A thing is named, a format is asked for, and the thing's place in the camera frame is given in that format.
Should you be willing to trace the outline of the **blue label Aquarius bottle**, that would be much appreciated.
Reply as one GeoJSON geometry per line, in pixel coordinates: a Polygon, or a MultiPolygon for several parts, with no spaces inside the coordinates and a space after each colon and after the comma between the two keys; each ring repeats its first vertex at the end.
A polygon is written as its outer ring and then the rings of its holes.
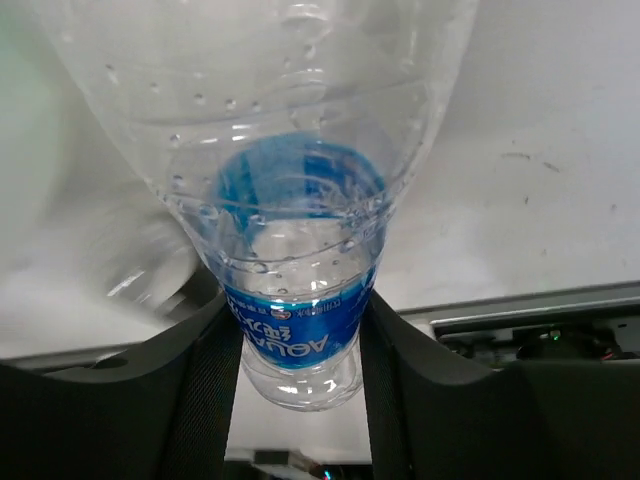
{"type": "Polygon", "coordinates": [[[361,387],[387,225],[474,1],[33,1],[92,113],[216,276],[274,404],[361,387]]]}

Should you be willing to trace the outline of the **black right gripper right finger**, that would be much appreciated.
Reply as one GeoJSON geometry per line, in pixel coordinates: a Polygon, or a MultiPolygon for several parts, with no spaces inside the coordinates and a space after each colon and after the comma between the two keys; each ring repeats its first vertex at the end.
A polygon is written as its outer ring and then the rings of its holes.
{"type": "Polygon", "coordinates": [[[450,351],[373,294],[360,327],[377,479],[635,479],[639,365],[450,351]]]}

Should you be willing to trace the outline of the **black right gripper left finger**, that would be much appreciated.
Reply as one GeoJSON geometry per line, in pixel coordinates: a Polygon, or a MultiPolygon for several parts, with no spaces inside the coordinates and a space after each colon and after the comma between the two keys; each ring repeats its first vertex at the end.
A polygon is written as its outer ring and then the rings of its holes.
{"type": "Polygon", "coordinates": [[[223,296],[98,362],[1,369],[5,479],[218,479],[242,333],[223,296]]]}

